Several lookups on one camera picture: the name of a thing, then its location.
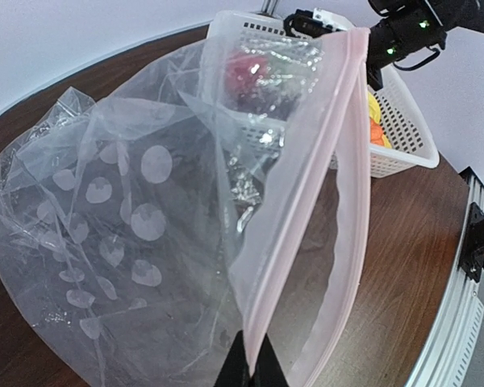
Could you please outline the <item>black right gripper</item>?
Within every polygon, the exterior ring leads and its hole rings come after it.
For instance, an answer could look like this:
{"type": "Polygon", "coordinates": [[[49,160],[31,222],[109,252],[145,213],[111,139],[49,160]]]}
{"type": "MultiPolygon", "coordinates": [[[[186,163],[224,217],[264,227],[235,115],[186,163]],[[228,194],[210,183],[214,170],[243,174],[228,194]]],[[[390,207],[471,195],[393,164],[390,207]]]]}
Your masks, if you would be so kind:
{"type": "Polygon", "coordinates": [[[435,22],[383,19],[370,29],[366,59],[367,82],[374,91],[383,88],[382,69],[393,65],[400,71],[410,72],[435,60],[445,50],[447,33],[435,22]],[[398,62],[410,54],[426,48],[432,54],[410,67],[398,62]]]}

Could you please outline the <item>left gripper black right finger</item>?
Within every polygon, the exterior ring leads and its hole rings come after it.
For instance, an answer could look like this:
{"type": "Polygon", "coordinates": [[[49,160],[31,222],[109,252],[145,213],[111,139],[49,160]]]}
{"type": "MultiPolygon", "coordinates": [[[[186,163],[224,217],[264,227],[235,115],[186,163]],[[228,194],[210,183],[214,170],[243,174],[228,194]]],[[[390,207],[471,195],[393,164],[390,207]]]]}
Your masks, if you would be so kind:
{"type": "Polygon", "coordinates": [[[250,385],[253,387],[289,387],[276,352],[267,335],[261,345],[250,385]]]}

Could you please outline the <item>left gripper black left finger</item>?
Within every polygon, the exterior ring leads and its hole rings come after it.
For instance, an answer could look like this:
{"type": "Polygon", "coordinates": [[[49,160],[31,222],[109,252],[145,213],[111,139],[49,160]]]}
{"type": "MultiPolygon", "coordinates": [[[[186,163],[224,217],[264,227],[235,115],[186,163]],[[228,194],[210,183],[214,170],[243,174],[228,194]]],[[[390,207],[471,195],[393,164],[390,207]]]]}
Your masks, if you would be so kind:
{"type": "Polygon", "coordinates": [[[220,369],[214,387],[248,387],[250,379],[243,331],[239,331],[220,369]]]}

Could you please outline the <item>red toy bell pepper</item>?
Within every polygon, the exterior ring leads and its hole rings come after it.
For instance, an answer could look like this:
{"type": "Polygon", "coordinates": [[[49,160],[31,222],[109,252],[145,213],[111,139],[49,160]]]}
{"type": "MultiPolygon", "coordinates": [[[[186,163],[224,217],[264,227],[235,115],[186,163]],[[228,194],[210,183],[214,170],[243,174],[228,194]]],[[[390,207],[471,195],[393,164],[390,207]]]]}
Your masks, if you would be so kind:
{"type": "Polygon", "coordinates": [[[235,110],[251,110],[263,102],[270,71],[269,58],[265,54],[245,52],[232,53],[223,75],[225,102],[235,110]]]}

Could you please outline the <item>clear zip top bag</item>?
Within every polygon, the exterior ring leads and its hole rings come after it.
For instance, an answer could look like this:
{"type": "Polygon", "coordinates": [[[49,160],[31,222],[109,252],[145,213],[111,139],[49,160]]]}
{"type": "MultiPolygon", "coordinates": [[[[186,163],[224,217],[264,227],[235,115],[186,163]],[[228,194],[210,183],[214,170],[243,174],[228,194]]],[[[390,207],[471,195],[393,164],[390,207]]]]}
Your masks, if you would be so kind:
{"type": "Polygon", "coordinates": [[[368,239],[369,30],[217,35],[100,101],[66,90],[0,152],[0,278],[92,386],[212,386],[243,331],[311,386],[368,239]],[[269,58],[255,109],[225,102],[235,52],[269,58]]]}

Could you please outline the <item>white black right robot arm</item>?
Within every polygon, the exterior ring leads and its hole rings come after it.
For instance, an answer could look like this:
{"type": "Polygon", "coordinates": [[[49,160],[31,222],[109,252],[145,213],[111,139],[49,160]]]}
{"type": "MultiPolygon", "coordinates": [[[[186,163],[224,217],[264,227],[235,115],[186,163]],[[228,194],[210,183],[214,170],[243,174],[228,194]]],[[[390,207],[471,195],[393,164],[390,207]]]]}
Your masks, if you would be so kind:
{"type": "Polygon", "coordinates": [[[366,60],[368,86],[375,91],[383,88],[386,66],[410,72],[435,60],[451,30],[484,34],[484,0],[375,0],[369,5],[381,17],[369,30],[366,60]]]}

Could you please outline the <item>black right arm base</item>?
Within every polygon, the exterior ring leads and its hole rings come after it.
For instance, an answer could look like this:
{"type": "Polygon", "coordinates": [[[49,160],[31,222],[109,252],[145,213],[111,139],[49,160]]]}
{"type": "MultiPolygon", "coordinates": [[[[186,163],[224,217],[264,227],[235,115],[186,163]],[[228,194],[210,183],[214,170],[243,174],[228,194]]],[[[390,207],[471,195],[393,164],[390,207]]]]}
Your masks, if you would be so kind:
{"type": "Polygon", "coordinates": [[[471,281],[480,282],[484,273],[484,212],[476,202],[469,205],[458,266],[471,281]]]}

